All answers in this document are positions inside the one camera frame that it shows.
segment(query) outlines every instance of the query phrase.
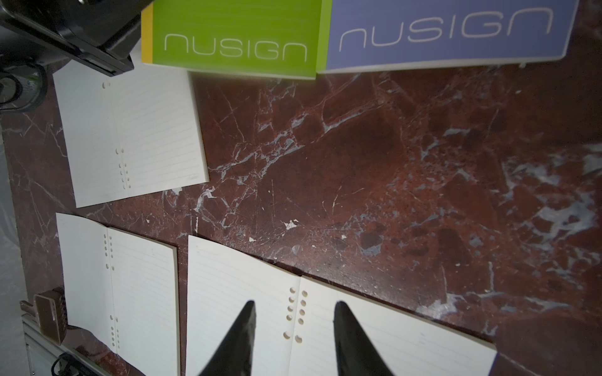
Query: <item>blue notebook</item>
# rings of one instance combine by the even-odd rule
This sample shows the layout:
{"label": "blue notebook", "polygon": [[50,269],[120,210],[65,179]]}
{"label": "blue notebook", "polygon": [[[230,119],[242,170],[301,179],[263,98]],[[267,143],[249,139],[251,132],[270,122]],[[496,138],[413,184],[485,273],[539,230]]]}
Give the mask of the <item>blue notebook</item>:
{"label": "blue notebook", "polygon": [[317,70],[364,72],[558,60],[566,54],[578,3],[324,0]]}

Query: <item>green notebook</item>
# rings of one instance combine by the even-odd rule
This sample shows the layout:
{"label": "green notebook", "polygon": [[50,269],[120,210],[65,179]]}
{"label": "green notebook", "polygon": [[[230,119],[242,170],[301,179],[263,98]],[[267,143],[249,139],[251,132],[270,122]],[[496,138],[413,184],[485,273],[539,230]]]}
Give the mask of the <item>green notebook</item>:
{"label": "green notebook", "polygon": [[142,12],[142,61],[315,79],[321,14],[322,0],[156,0]]}

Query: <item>white floor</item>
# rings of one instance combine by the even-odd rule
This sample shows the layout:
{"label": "white floor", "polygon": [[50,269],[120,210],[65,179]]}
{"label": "white floor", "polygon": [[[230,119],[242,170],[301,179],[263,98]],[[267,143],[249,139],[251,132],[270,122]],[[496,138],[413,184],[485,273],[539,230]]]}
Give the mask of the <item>white floor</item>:
{"label": "white floor", "polygon": [[29,375],[19,300],[27,291],[0,134],[0,375]]}

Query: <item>lined paper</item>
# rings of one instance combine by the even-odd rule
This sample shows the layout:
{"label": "lined paper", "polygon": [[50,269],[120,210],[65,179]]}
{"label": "lined paper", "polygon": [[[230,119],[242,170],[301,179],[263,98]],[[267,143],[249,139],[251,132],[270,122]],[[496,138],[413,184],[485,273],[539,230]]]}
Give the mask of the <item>lined paper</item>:
{"label": "lined paper", "polygon": [[130,195],[209,181],[188,72],[142,64],[111,78]]}
{"label": "lined paper", "polygon": [[69,325],[89,330],[111,346],[113,289],[105,256],[107,228],[75,215],[57,213]]}
{"label": "lined paper", "polygon": [[209,181],[188,72],[107,77],[71,61],[54,73],[78,208]]}
{"label": "lined paper", "polygon": [[249,300],[256,310],[252,374],[286,375],[293,340],[285,339],[284,332],[293,332],[298,287],[294,274],[189,236],[186,375],[204,369]]}
{"label": "lined paper", "polygon": [[289,376],[337,375],[334,308],[345,301],[391,372],[396,375],[487,376],[495,359],[491,344],[391,309],[306,277],[303,325],[296,322]]}
{"label": "lined paper", "polygon": [[176,249],[117,229],[108,234],[116,353],[146,376],[179,376]]}
{"label": "lined paper", "polygon": [[70,61],[54,73],[54,82],[76,206],[124,199],[108,77]]}

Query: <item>notebook cover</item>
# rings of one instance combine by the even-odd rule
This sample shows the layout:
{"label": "notebook cover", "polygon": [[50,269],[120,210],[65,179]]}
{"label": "notebook cover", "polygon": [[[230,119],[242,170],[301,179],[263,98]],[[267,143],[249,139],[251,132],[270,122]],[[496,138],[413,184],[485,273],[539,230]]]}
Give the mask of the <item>notebook cover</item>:
{"label": "notebook cover", "polygon": [[528,63],[565,56],[578,0],[331,0],[318,72]]}
{"label": "notebook cover", "polygon": [[143,62],[203,72],[315,78],[321,0],[156,0]]}

